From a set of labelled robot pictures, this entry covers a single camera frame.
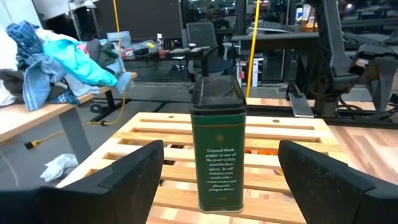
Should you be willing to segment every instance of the pile of clothes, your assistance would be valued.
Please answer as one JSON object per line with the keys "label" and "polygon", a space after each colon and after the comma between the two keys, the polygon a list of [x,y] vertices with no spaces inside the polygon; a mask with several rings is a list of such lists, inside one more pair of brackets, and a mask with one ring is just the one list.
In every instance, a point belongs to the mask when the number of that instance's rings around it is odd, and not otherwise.
{"label": "pile of clothes", "polygon": [[99,86],[115,86],[121,94],[131,81],[112,42],[83,43],[23,21],[0,30],[0,47],[0,107],[78,105],[79,96],[97,94]]}

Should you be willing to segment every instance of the wooden pallet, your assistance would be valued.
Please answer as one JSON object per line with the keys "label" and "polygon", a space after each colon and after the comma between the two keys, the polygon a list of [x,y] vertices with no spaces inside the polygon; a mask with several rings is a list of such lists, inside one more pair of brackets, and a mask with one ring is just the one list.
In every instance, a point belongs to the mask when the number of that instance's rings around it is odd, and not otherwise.
{"label": "wooden pallet", "polygon": [[244,210],[241,213],[205,215],[198,212],[195,161],[189,114],[138,113],[113,137],[77,167],[58,187],[100,170],[116,159],[156,139],[165,144],[164,165],[148,223],[305,223],[290,195],[277,156],[256,154],[277,152],[279,141],[289,139],[313,150],[349,162],[338,141],[321,119],[247,117],[244,158]]}

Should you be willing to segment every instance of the gray floor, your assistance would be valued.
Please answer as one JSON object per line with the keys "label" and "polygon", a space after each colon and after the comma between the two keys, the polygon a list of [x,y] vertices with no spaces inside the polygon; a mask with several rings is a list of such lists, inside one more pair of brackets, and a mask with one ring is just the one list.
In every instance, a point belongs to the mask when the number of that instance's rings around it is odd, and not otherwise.
{"label": "gray floor", "polygon": [[[140,100],[174,100],[189,102],[190,95],[188,94],[188,87],[188,83],[168,83],[164,85],[140,84],[129,89],[126,93],[128,98]],[[268,88],[266,88],[266,86],[254,88],[251,96],[261,98],[283,98],[284,92],[281,90],[283,90],[284,87],[285,85],[268,85]],[[359,86],[349,95],[344,96],[344,98],[347,101],[370,100],[369,94],[366,93],[367,91]],[[87,126],[85,132],[91,148],[93,150],[97,149],[136,113],[140,111],[153,111],[159,105],[160,103],[132,101],[126,105],[124,114],[118,124],[107,127],[95,125]],[[171,103],[159,112],[188,113],[189,104]],[[78,113],[82,122],[87,122],[95,116],[94,113],[90,112],[89,108],[79,108]],[[106,120],[112,121],[117,115],[118,113],[113,113],[108,116]],[[24,142],[46,137],[59,130],[62,130],[60,121],[58,118],[54,118],[12,138],[10,141],[0,146],[0,152],[4,155],[4,157],[0,156],[0,189],[14,189],[17,187],[17,184],[18,187],[46,185],[40,178],[40,174],[46,168],[44,164],[63,153],[72,152],[66,136],[64,134],[56,136],[43,142],[31,151],[28,151],[24,147]],[[12,169],[10,169],[7,163],[9,163],[15,171],[17,181],[12,174]],[[55,185],[57,182],[58,181],[49,183],[49,185]]]}

